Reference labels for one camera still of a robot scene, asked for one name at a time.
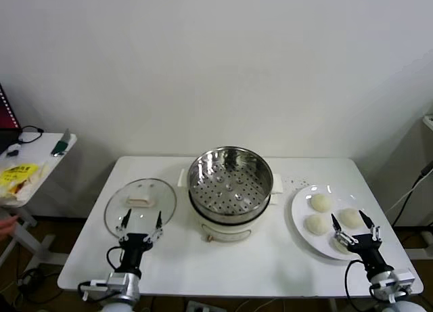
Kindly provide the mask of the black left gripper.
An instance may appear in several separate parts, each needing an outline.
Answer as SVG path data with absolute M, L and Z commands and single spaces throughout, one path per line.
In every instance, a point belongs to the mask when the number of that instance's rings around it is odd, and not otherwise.
M 118 268 L 119 273 L 141 273 L 140 264 L 143 253 L 151 250 L 152 244 L 156 243 L 163 235 L 161 211 L 158 213 L 155 230 L 149 235 L 144 233 L 127 234 L 130 216 L 131 209 L 128 209 L 126 215 L 121 219 L 120 225 L 116 226 L 116 233 L 121 241 L 119 244 L 123 249 L 122 260 Z

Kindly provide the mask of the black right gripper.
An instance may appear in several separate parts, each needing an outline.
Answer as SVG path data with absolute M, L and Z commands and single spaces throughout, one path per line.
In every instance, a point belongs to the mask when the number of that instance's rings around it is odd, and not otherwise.
M 379 248 L 382 245 L 382 242 L 380 241 L 380 227 L 375 225 L 371 218 L 362 210 L 359 210 L 359 214 L 366 227 L 370 230 L 370 234 L 355 235 L 353 237 L 350 236 L 342 230 L 334 214 L 331 214 L 335 239 L 343 246 L 350 245 L 350 251 L 360 256 L 364 263 L 367 277 L 374 277 L 383 272 L 393 271 L 394 267 L 385 262 L 379 251 Z

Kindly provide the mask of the person hand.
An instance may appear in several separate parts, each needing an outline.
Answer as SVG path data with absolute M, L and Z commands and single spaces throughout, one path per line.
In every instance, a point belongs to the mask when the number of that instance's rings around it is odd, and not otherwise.
M 1 220 L 0 222 L 0 240 L 3 241 L 8 236 L 11 236 L 16 228 L 18 223 L 19 216 L 14 215 L 8 217 L 6 219 Z

